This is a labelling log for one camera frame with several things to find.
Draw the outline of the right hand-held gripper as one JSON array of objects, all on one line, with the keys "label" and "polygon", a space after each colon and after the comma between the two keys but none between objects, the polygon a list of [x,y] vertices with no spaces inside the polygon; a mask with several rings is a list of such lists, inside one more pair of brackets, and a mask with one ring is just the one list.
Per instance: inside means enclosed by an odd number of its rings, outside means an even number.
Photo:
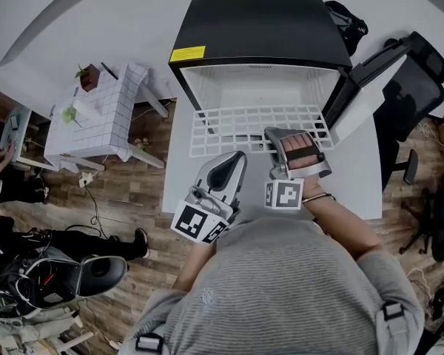
[{"label": "right hand-held gripper", "polygon": [[[304,149],[286,153],[281,141],[290,135],[307,134],[312,145]],[[324,152],[317,146],[314,138],[305,130],[281,129],[268,126],[264,135],[271,141],[273,167],[269,172],[271,180],[265,183],[265,207],[274,210],[299,210],[304,180],[311,176],[324,178],[332,173]],[[289,162],[310,155],[316,155],[318,163],[302,169],[290,169]]]}]

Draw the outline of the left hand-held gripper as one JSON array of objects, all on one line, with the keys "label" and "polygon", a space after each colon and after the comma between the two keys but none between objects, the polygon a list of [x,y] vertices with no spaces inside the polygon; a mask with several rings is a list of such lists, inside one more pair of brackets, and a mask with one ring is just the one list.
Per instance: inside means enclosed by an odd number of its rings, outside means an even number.
[{"label": "left hand-held gripper", "polygon": [[214,243],[240,212],[236,195],[246,167],[247,156],[242,151],[228,152],[205,163],[195,186],[179,201],[171,230],[195,243]]}]

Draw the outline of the white wire fridge shelf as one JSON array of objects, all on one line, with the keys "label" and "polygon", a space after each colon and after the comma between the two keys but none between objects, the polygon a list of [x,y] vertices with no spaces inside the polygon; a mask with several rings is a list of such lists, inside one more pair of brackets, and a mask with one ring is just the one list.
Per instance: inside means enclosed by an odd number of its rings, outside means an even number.
[{"label": "white wire fridge shelf", "polygon": [[189,156],[216,156],[232,151],[273,153],[264,129],[307,131],[322,150],[334,148],[322,112],[316,105],[244,106],[197,111],[192,119]]}]

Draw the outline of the black shoulder bag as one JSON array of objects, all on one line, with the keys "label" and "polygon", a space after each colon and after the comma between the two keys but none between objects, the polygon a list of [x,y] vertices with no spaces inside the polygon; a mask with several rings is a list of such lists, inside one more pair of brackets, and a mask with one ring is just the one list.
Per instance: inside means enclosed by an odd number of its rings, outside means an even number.
[{"label": "black shoulder bag", "polygon": [[360,40],[369,33],[367,24],[338,1],[326,1],[325,5],[340,32],[349,56],[353,56]]}]

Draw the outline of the person's right forearm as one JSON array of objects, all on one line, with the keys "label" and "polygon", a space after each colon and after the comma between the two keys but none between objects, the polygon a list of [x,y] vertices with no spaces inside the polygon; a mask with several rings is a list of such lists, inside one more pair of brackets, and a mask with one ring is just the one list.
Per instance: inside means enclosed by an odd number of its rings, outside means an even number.
[{"label": "person's right forearm", "polygon": [[304,180],[302,204],[314,216],[322,230],[343,246],[354,259],[372,251],[383,250],[374,229],[324,192],[318,177],[311,176]]}]

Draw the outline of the person's left forearm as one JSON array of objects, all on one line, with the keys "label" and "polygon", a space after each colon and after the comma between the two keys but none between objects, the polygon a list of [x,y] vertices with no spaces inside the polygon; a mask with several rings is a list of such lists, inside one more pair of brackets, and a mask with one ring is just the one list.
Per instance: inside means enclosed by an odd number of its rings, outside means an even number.
[{"label": "person's left forearm", "polygon": [[193,243],[171,289],[190,292],[201,270],[214,256],[216,248],[216,242],[212,244]]}]

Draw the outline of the black mini fridge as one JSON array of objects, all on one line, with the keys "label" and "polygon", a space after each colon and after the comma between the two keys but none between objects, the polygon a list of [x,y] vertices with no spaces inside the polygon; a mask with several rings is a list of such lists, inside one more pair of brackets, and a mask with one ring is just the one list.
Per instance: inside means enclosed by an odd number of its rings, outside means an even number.
[{"label": "black mini fridge", "polygon": [[170,63],[196,110],[190,67],[279,64],[338,71],[351,59],[323,0],[191,0],[173,49],[205,46],[202,59]]}]

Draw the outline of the yellow warning label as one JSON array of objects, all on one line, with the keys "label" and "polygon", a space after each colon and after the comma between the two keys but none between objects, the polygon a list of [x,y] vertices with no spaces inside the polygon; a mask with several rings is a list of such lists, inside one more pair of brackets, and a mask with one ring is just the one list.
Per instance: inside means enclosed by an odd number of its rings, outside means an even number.
[{"label": "yellow warning label", "polygon": [[196,47],[185,47],[174,49],[171,53],[169,62],[182,62],[182,61],[193,61],[202,59],[205,54],[206,47],[205,46],[196,46]]}]

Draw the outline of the grey striped sweater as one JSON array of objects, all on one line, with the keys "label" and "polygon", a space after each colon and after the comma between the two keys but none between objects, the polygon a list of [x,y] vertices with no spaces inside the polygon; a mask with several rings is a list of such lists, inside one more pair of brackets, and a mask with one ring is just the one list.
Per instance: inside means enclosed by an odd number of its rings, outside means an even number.
[{"label": "grey striped sweater", "polygon": [[119,355],[413,355],[424,313],[386,251],[354,259],[311,221],[265,217],[220,239],[190,292],[154,291]]}]

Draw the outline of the white checked tablecloth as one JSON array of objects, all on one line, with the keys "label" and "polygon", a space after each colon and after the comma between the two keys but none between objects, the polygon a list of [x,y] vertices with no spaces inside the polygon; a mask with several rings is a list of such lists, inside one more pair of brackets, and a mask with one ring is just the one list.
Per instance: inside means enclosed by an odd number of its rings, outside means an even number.
[{"label": "white checked tablecloth", "polygon": [[102,70],[96,88],[85,92],[72,85],[59,101],[44,148],[44,158],[57,169],[76,172],[76,159],[115,155],[126,162],[131,158],[132,111],[148,68],[123,63],[115,74]]}]

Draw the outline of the black office chair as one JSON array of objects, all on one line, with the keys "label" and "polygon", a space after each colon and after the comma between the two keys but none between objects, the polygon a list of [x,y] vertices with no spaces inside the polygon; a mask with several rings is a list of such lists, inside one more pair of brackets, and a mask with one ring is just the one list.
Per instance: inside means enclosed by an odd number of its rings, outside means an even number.
[{"label": "black office chair", "polygon": [[383,88],[384,102],[374,113],[383,189],[397,171],[407,184],[414,182],[418,154],[412,149],[408,160],[398,163],[400,143],[444,101],[444,58],[417,32],[383,45],[384,50],[404,48],[406,60]]}]

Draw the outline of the white flower bouquet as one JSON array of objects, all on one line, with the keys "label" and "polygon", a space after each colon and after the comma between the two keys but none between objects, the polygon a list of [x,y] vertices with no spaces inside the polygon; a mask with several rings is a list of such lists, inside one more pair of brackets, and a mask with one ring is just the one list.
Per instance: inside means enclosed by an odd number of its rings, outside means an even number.
[{"label": "white flower bouquet", "polygon": [[70,105],[61,110],[61,119],[66,124],[73,122],[82,128],[81,122],[90,120],[98,123],[101,113],[88,103],[74,100]]}]

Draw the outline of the potted plant brown pot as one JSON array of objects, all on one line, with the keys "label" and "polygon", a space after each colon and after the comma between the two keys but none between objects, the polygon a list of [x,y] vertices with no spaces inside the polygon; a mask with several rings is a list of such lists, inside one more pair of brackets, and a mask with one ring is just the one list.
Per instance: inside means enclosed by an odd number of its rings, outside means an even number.
[{"label": "potted plant brown pot", "polygon": [[79,71],[75,74],[85,92],[90,92],[98,86],[99,76],[100,70],[93,64],[85,68],[79,67]]}]

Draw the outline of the black grey backpack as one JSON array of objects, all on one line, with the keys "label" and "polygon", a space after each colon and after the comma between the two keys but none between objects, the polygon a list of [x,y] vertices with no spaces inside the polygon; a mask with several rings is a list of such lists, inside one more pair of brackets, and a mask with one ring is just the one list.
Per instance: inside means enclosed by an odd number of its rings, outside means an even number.
[{"label": "black grey backpack", "polygon": [[18,270],[7,279],[9,292],[18,302],[41,310],[108,292],[128,271],[122,257],[92,255],[77,261],[53,247],[17,258],[16,264]]}]

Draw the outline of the light blue small table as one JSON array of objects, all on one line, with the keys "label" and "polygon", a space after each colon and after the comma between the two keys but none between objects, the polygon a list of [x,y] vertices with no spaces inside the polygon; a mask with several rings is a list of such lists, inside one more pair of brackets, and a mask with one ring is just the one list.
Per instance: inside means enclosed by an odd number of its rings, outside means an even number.
[{"label": "light blue small table", "polygon": [[0,147],[5,148],[9,142],[16,146],[12,162],[16,162],[21,156],[21,149],[23,147],[31,113],[31,109],[25,106],[18,106],[10,112],[5,121],[4,129],[1,134]]}]

